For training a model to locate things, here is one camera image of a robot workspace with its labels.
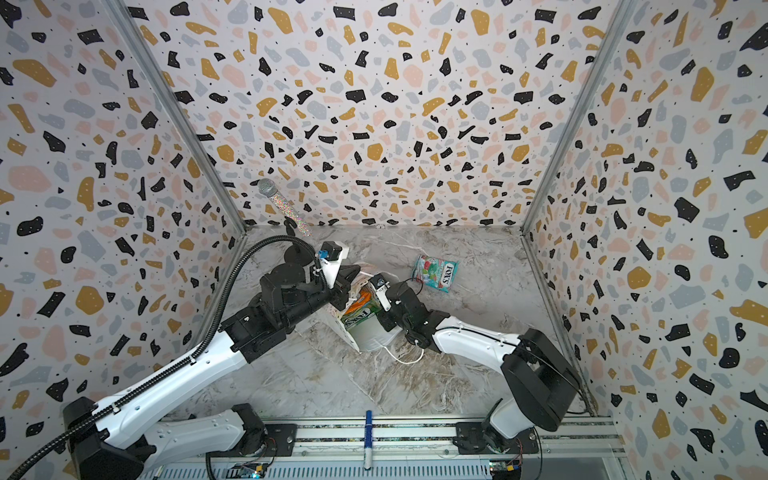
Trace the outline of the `teal fruit Fox's candy bag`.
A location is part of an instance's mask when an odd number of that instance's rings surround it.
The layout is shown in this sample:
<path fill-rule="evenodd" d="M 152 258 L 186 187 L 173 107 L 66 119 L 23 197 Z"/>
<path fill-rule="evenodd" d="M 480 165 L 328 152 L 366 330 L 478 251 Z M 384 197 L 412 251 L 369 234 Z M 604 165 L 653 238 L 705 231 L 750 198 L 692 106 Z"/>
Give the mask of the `teal fruit Fox's candy bag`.
<path fill-rule="evenodd" d="M 424 286 L 448 292 L 458 270 L 459 263 L 428 255 L 421 255 L 416 260 L 412 276 Z"/>

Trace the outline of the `white paper gift bag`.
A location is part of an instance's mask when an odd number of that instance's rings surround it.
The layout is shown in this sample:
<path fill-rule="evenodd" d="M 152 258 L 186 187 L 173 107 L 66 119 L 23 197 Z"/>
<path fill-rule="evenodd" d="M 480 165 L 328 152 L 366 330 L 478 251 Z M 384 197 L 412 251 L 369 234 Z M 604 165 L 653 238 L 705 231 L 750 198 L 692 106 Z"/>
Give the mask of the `white paper gift bag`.
<path fill-rule="evenodd" d="M 348 307 L 357 299 L 359 293 L 363 290 L 368 290 L 373 294 L 368 281 L 374 275 L 382 273 L 389 281 L 390 286 L 394 286 L 396 283 L 400 282 L 398 276 L 389 272 L 381 272 L 374 265 L 361 263 L 360 268 L 360 272 L 352 280 L 349 299 L 346 306 L 342 310 L 339 310 L 332 305 L 326 305 L 322 310 L 323 315 L 321 316 L 321 319 L 358 353 L 370 353 L 383 350 L 401 365 L 413 365 L 418 363 L 423 358 L 423 353 L 421 353 L 415 360 L 410 361 L 404 361 L 394 355 L 391 343 L 402 331 L 399 328 L 386 331 L 381 327 L 377 320 L 377 313 L 381 310 L 379 304 L 376 317 L 371 316 L 369 319 L 356 325 L 350 330 L 344 328 L 340 319 Z"/>

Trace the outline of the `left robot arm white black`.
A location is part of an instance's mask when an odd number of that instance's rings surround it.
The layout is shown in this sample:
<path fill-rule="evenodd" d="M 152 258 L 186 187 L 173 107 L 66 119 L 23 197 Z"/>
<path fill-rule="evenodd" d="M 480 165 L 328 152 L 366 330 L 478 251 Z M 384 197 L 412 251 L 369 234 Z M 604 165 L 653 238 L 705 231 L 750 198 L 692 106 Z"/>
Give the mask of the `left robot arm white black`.
<path fill-rule="evenodd" d="M 247 455 L 271 447 L 265 424 L 242 403 L 213 416 L 164 421 L 164 416 L 218 379 L 282 343 L 296 325 L 326 305 L 345 310 L 355 264 L 323 262 L 305 272 L 284 263 L 265 274 L 261 290 L 227 318 L 199 356 L 186 354 L 147 378 L 148 388 L 127 388 L 93 402 L 78 399 L 64 410 L 75 429 L 67 442 L 81 479 L 137 479 L 162 465 L 200 454 Z"/>

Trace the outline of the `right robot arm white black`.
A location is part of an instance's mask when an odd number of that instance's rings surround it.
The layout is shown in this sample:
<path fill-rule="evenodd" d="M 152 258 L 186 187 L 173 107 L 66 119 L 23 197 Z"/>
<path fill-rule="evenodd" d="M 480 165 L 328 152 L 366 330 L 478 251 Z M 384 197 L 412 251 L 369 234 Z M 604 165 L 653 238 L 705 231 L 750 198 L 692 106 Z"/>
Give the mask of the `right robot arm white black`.
<path fill-rule="evenodd" d="M 478 440 L 459 434 L 459 448 L 504 453 L 522 433 L 555 432 L 581 395 L 575 369 L 542 331 L 488 330 L 427 308 L 407 282 L 392 285 L 378 275 L 369 285 L 381 306 L 376 317 L 385 330 L 398 329 L 414 346 L 463 357 L 504 378 L 511 396 L 497 401 L 479 423 Z"/>

